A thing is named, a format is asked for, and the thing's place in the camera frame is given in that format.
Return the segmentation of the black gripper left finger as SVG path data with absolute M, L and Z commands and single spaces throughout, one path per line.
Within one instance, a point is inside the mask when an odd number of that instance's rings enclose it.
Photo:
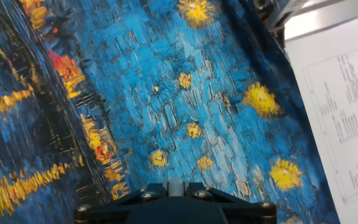
M 105 205 L 82 204 L 74 211 L 75 224 L 125 223 L 131 212 L 148 202 L 165 198 L 168 183 L 149 184 Z

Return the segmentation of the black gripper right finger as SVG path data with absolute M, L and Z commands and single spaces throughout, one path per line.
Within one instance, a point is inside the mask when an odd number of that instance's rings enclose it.
M 228 223 L 277 224 L 273 202 L 251 203 L 201 182 L 185 182 L 186 196 L 216 205 Z

